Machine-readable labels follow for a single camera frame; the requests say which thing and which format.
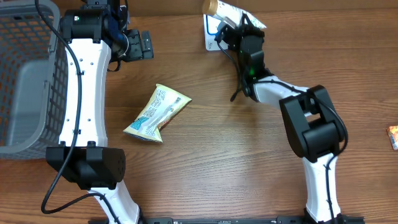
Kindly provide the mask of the white tube gold cap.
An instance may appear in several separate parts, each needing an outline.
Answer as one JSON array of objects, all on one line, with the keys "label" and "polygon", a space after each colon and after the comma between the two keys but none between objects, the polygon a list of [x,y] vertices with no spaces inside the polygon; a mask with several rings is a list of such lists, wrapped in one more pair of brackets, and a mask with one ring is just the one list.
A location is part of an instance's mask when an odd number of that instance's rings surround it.
[{"label": "white tube gold cap", "polygon": [[241,19],[243,15],[247,15],[249,21],[259,29],[266,29],[267,26],[263,24],[258,18],[244,9],[232,6],[220,0],[204,0],[202,4],[202,12],[207,16],[214,17],[221,21],[232,22],[232,25],[239,26],[242,24]]}]

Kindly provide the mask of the cream wet wipes pack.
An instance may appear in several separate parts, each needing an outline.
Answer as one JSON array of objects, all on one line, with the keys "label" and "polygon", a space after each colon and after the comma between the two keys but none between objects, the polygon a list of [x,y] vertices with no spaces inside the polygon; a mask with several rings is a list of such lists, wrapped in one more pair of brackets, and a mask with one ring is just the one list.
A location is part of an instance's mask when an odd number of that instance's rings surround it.
[{"label": "cream wet wipes pack", "polygon": [[163,142],[160,130],[191,101],[191,98],[182,93],[156,84],[149,102],[123,132],[145,141]]}]

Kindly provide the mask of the orange tissue pack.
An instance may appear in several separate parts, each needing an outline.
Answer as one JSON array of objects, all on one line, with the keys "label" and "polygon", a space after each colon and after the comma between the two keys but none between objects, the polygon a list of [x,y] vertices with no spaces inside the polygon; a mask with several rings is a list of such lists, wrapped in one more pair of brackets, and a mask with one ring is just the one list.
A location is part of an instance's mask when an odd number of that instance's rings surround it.
[{"label": "orange tissue pack", "polygon": [[387,134],[391,140],[393,150],[398,150],[398,126],[389,126]]}]

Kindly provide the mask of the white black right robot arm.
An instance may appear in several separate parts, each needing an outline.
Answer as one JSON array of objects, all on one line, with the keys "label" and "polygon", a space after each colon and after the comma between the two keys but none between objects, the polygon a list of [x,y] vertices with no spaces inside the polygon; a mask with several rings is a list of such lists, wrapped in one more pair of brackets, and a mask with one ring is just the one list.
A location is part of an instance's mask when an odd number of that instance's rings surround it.
[{"label": "white black right robot arm", "polygon": [[264,63],[265,34],[252,24],[221,23],[215,37],[236,52],[236,92],[280,109],[289,145],[302,159],[307,185],[305,221],[342,223],[336,197],[336,160],[348,143],[344,122],[324,86],[295,86],[278,79]]}]

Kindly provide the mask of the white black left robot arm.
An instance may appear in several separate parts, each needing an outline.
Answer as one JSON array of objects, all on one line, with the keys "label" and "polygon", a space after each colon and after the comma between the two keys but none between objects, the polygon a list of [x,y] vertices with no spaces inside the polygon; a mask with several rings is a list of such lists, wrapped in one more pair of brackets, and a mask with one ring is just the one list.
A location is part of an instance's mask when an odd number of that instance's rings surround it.
[{"label": "white black left robot arm", "polygon": [[69,9],[53,33],[67,52],[65,119],[58,145],[46,149],[58,178],[75,183],[93,197],[106,223],[144,223],[124,183],[125,153],[108,146],[104,120],[106,74],[110,63],[153,56],[150,35],[128,29],[127,2],[85,1]]}]

